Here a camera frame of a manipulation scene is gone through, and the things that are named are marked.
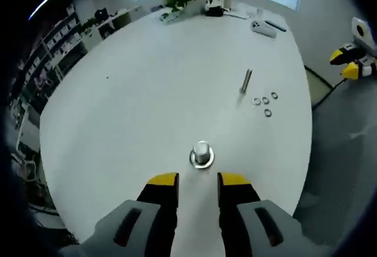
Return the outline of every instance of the white phone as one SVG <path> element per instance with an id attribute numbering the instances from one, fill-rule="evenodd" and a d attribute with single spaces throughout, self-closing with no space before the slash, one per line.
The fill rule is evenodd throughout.
<path id="1" fill-rule="evenodd" d="M 268 36 L 270 38 L 275 39 L 276 38 L 276 30 L 272 28 L 271 26 L 268 26 L 262 21 L 253 21 L 252 22 L 252 31 Z"/>

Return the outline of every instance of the white round table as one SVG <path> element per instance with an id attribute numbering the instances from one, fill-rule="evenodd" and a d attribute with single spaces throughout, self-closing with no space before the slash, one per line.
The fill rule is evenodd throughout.
<path id="1" fill-rule="evenodd" d="M 217 172 L 242 174 L 262 200 L 291 215 L 296 209 L 312 138 L 305 70 L 278 15 L 263 13 L 288 29 L 273 40 L 251 32 L 251 20 L 199 16 L 164 25 L 160 14 L 104 40 L 57 87 L 41 115 L 45 176 L 67 229 L 83 242 L 150 178 L 178 172 L 171 255 L 224 256 Z M 253 74 L 241 95 L 247 69 Z M 255 97 L 270 103 L 255 106 Z M 200 140 L 215 153 L 206 170 L 189 163 Z"/>

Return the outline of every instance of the metal washer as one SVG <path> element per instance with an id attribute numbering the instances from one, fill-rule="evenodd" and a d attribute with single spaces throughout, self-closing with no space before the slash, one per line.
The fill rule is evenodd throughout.
<path id="1" fill-rule="evenodd" d="M 253 104 L 256 105 L 256 106 L 260 106 L 260 100 L 258 98 L 254 98 Z"/>
<path id="2" fill-rule="evenodd" d="M 267 108 L 267 109 L 264 110 L 264 115 L 266 117 L 270 117 L 270 116 L 272 116 L 272 112 Z"/>
<path id="3" fill-rule="evenodd" d="M 270 100 L 267 97 L 262 98 L 263 104 L 268 105 Z"/>
<path id="4" fill-rule="evenodd" d="M 195 169 L 203 170 L 203 169 L 206 169 L 206 168 L 210 167 L 213 164 L 213 162 L 214 162 L 214 153 L 213 153 L 213 150 L 212 150 L 211 147 L 209 147 L 209 150 L 210 150 L 210 160 L 207 163 L 205 163 L 205 164 L 198 164 L 195 161 L 194 150 L 191 151 L 191 153 L 190 153 L 190 163 L 193 165 L 193 167 Z"/>

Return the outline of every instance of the floor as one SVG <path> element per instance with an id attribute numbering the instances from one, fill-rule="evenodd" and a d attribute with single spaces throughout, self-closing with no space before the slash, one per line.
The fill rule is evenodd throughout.
<path id="1" fill-rule="evenodd" d="M 314 105 L 330 92 L 331 88 L 310 70 L 306 70 L 306 77 L 309 84 L 310 98 L 312 100 L 312 105 Z"/>
<path id="2" fill-rule="evenodd" d="M 310 163 L 293 217 L 317 244 L 337 246 L 376 190 L 376 97 L 375 77 L 347 80 L 313 111 Z"/>

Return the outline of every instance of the remote control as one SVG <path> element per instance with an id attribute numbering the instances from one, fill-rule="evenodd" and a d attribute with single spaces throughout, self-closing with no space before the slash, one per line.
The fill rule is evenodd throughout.
<path id="1" fill-rule="evenodd" d="M 279 29 L 280 31 L 283 31 L 283 32 L 287 31 L 287 29 L 285 29 L 285 28 L 283 28 L 281 26 L 278 26 L 278 24 L 273 23 L 272 21 L 265 20 L 265 23 L 267 23 L 268 25 L 271 25 L 272 27 L 275 27 L 276 29 Z"/>
<path id="2" fill-rule="evenodd" d="M 276 30 L 260 21 L 252 22 L 252 31 L 273 39 L 276 38 Z"/>

